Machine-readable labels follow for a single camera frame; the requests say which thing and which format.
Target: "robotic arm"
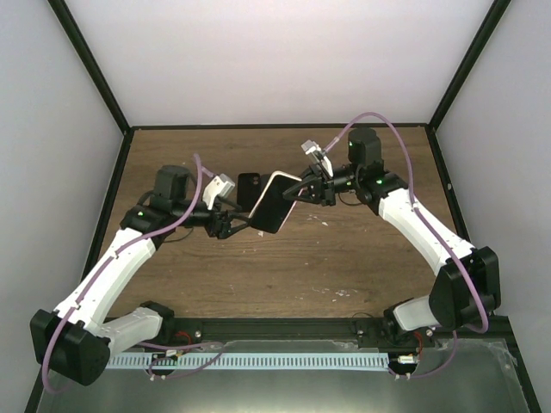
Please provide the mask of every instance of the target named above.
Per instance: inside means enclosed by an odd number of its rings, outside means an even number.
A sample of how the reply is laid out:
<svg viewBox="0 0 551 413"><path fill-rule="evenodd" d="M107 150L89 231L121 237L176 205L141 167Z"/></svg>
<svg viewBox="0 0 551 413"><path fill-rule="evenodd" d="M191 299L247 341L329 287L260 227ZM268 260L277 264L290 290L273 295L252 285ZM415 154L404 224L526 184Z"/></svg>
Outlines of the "robotic arm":
<svg viewBox="0 0 551 413"><path fill-rule="evenodd" d="M384 330L396 337L425 326L441 325L456 329L480 320L480 314L458 267L413 211L407 184L384 169L381 142L372 129L359 128L349 133L350 163L334 169L327 154L312 141L302 146L313 161L301 181L282 196L322 206L336 205L336 195L354 191L358 200L396 227L430 264L436 276L428 296L409 299L384 311ZM168 344L174 336L174 312L160 304L143 303L126 316L104 323L108 310L127 283L172 233L142 239L120 254L117 250L130 240L164 228L189 209L187 185L194 180L183 166L164 166L153 191L146 194L149 204L130 209L121 221L114 241L80 286L52 312L38 310L31 320L36 359L42 363L53 332L64 317L67 323L53 348L51 369L82 385L93 383L111 357L147 340ZM249 226L239 206L226 199L235 184L225 175L216 176L203 192L202 201L181 225L202 226L210 237L228 238ZM492 250L475 247L445 227L421 204L415 206L461 259L476 286L486 312L500 304L498 259ZM223 209L223 205L233 209ZM232 226L236 219L242 223ZM99 276L94 280L92 275Z"/></svg>

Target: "workstation enclosure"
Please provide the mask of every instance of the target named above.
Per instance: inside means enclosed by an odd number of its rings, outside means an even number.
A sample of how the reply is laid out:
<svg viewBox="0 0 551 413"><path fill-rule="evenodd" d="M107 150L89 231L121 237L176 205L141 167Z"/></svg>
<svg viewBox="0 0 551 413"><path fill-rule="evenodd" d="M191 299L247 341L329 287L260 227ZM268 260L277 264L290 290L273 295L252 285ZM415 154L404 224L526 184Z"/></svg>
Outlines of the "workstation enclosure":
<svg viewBox="0 0 551 413"><path fill-rule="evenodd" d="M499 257L502 306L484 336L497 367L475 375L505 389L454 406L551 410L545 392L551 367L545 351L551 334L545 323L551 310L545 265L551 230L545 151L551 7L499 0L50 0L4 8L3 208L6 234L15 234L2 240L3 261L10 265L1 281L0 319L10 333L0 341L0 365L13 372L0 389L6 411L85 411L69 407L77 400L91 411L121 409L130 384L143 395L146 385L158 391L133 402L142 407L155 394L180 397L178 380L150 384L142 372L118 379L106 372L90 388L43 395L28 321L39 308L50 311L89 273L124 212L151 188L163 164L191 163L198 151L210 161L208 168L233 179L239 172L280 168L298 173L299 165L307 165L300 143L325 144L354 116L371 110L395 123L411 145L419 199L459 236L491 246ZM388 145L390 165L406 177L386 125L375 118L365 122ZM263 165L268 170L260 170ZM386 232L376 217L364 224L367 214L361 208L300 206L279 241L279 234L244 231L222 243L195 230L191 242L161 249L164 255L144 266L110 315L125 314L145 299L164 300L176 307L186 330L205 339L283 338L291 346L304 339L357 339L361 347L389 351L384 342L358 338L358 330L372 328L373 320L354 316L367 312L376 319L389 305L430 290L434 276L421 275L417 251ZM371 266L372 274L358 274L364 268L345 263L357 256L365 256L362 265ZM460 338L465 348L484 342L466 330ZM372 382L373 394L356 404L323 394L308 404L277 379L270 384L266 377L224 376L230 372L211 382L195 376L186 398L190 411L199 411L203 405L193 400L194 392L242 379L287 391L297 411L365 411L359 404L376 400L375 389L387 391L386 398L397 395L394 404L381 405L390 409L403 410L415 397L423 398L418 406L424 411L455 411L448 398L452 389L469 380L482 387L469 373L476 364L484 366L477 359L482 355L465 351L465 359L442 376L448 384L401 383L396 390ZM300 380L312 383L301 394L316 392L315 379ZM327 388L348 386L338 393L347 398L362 392L362 380L320 373L317 391L325 388L329 397ZM522 403L514 400L511 383L522 389ZM229 386L213 397L220 404L209 408L247 395ZM249 406L258 410L257 403ZM158 402L160 410L165 405ZM281 401L278 406L290 409Z"/></svg>

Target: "black frame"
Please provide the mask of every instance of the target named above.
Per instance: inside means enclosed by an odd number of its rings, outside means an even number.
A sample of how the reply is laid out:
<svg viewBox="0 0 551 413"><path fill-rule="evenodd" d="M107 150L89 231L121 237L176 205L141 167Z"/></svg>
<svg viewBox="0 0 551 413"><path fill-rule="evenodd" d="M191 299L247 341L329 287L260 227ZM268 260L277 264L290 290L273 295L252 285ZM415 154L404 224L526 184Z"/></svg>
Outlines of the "black frame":
<svg viewBox="0 0 551 413"><path fill-rule="evenodd" d="M115 197L122 178L128 153L134 132L137 130L166 130L166 129L276 129L276 128L314 128L314 127L343 127L344 124L268 124L268 125L180 125L180 126L132 126L130 127L125 115L123 114L118 102L109 87L107 80L102 74L102 71L96 62L90 48L88 47L82 33L80 32L77 23L71 15L65 0L48 0L53 12L58 17L61 26L67 33L69 40L82 60L85 69L90 74L94 84L96 85L102 99L105 101L109 112L112 114L115 122L120 128L124 139L122 140L119 156L117 157L114 173L108 186L108 192L103 203L100 218L96 227L96 232L90 246L90 253L84 267L83 278L91 271L95 263L99 259L100 249L102 247L103 238L107 229L108 221L115 203ZM446 163L443 159L436 131L441 125L446 113L451 108L454 99L457 97L468 77L468 74L473 69L478 57L482 53L484 46L490 39L493 30L497 27L500 18L507 9L511 0L494 0L491 8L486 14L486 18L482 22L477 34L467 50L463 60L461 61L451 83L449 84L442 100L438 104L435 113L433 114L429 124L424 122L419 123L404 123L397 126L421 126L427 133L432 155L435 159L436 168L440 176L443 190L446 195L446 200L449 205L449 210L454 221L455 229L460 237L469 239L467 227L461 214L459 202L455 196L455 191L449 174L446 168ZM364 124L373 127L386 127L385 124L372 123ZM379 337L372 335L364 335L359 337L356 333L358 330L370 331L378 328L381 323L380 318L177 318L176 323L182 330L196 331L202 333L202 339L211 340L217 339L222 341L231 340L267 340L267 339L342 339L342 340L357 340L360 347L377 347L380 351L393 352L399 350L411 350L414 344L406 343L401 346L393 346L389 342L380 341ZM491 316L491 328L485 334L486 338L505 339L508 349L517 359L516 372L519 381L523 387L524 396L526 397L529 409L531 412L540 412L541 408L538 404L536 394L532 384L530 383L529 375L523 363L523 358L517 346L517 341L514 337L509 319L507 317ZM459 337L462 338L480 338L480 335L466 329L458 330ZM450 338L450 331L435 331L436 338ZM27 413L35 413L40 403L40 397L43 391L40 374L34 384L34 388L30 394L28 405L25 411Z"/></svg>

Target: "gray floor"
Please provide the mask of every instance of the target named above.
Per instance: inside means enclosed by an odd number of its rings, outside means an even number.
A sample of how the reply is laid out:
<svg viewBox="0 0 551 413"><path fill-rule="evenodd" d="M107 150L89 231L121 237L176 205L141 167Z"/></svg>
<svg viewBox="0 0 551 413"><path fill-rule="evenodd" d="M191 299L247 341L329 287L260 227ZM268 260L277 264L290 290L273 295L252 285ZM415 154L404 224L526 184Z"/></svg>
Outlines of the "gray floor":
<svg viewBox="0 0 551 413"><path fill-rule="evenodd" d="M447 356L427 349L424 369ZM514 361L501 343L461 341L449 367L429 379L388 373L212 371L151 382L143 371L106 371L93 385L45 395L53 412L527 412Z"/></svg>

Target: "wood grain surface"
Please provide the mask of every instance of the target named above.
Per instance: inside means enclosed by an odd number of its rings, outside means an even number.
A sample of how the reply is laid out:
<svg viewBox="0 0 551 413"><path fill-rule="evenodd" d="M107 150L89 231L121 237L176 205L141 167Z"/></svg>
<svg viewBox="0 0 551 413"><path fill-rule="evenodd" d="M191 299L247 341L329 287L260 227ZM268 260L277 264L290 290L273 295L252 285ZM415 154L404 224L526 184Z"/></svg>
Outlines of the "wood grain surface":
<svg viewBox="0 0 551 413"><path fill-rule="evenodd" d="M195 171L192 156L197 152L210 170L235 182L242 172L298 175L308 165L300 144L313 139L323 146L337 132L137 131L103 250L125 211L152 189L162 165L185 163ZM406 180L395 137L386 128L377 132L386 167ZM424 129L400 132L412 157L418 198L453 228ZM331 152L334 166L347 162L346 151L341 142ZM181 228L173 237L186 231ZM164 244L132 278L109 315L123 315L148 299L169 306L179 317L350 317L357 311L380 315L396 302L427 294L434 279L406 239L365 206L299 204L275 235L247 229L220 241L196 228L186 240Z"/></svg>

